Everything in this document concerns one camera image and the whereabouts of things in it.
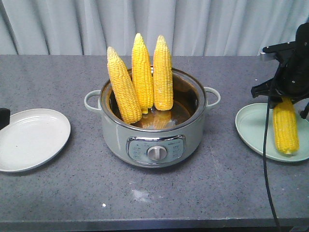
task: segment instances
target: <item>light green plate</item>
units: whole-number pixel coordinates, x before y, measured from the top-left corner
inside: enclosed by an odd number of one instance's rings
[[[241,139],[255,152],[263,155],[267,104],[256,103],[240,109],[235,118],[235,125]],[[275,147],[272,110],[269,111],[269,124],[266,140],[266,157],[281,162],[299,162],[309,158],[309,122],[296,114],[299,150],[292,155],[285,155]]]

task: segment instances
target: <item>electric cooking pot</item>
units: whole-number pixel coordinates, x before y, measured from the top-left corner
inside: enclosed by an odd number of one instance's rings
[[[121,120],[110,81],[85,96],[85,107],[102,118],[105,143],[123,161],[145,168],[167,167],[186,159],[201,142],[205,114],[221,96],[185,72],[173,68],[172,73],[173,108],[158,111],[153,107],[135,124]],[[217,101],[208,104],[207,93],[214,94]],[[87,103],[93,96],[99,96],[97,108]]]

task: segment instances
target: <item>gray countertop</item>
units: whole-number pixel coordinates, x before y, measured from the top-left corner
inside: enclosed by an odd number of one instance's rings
[[[123,58],[130,67],[130,57]],[[106,65],[102,56],[0,56],[0,107],[12,114],[49,108],[71,123],[55,158],[31,171],[0,173],[0,231],[274,226],[262,156],[240,139],[235,116],[245,105],[266,102],[250,90],[274,75],[277,61],[173,57],[174,68],[215,88],[222,100],[207,114],[197,150],[155,170],[113,155],[101,118],[84,107],[85,95],[108,80]],[[267,164],[281,225],[309,224],[308,161]]]

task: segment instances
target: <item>silver knob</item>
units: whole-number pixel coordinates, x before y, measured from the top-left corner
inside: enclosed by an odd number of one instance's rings
[[[164,159],[168,155],[168,152],[163,146],[152,146],[147,150],[147,156],[149,159],[158,161]]]

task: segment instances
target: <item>gray curtain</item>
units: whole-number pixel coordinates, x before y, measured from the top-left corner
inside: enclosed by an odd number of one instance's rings
[[[131,55],[140,32],[174,56],[252,56],[295,40],[308,0],[0,0],[0,54]]]

